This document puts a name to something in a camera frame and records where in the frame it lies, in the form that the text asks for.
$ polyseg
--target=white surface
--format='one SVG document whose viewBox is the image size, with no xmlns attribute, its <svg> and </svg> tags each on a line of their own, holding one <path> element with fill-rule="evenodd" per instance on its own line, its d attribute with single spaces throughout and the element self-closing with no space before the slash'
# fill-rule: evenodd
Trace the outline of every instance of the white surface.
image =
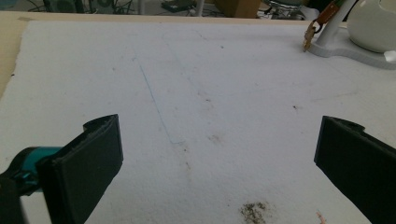
<svg viewBox="0 0 396 224">
<path fill-rule="evenodd" d="M 396 74 L 302 51 L 303 26 L 32 21 L 0 102 L 0 170 L 118 113 L 124 163 L 88 223 L 369 223 L 313 162 L 323 115 L 396 146 Z M 49 223 L 40 194 L 31 223 Z"/>
</svg>

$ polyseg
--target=white kettle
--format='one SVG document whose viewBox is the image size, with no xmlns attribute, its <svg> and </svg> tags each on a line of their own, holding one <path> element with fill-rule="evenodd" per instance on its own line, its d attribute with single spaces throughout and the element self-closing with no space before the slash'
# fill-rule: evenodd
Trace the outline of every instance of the white kettle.
<svg viewBox="0 0 396 224">
<path fill-rule="evenodd" d="M 362 48 L 396 50 L 396 0 L 360 0 L 349 14 L 347 30 Z"/>
</svg>

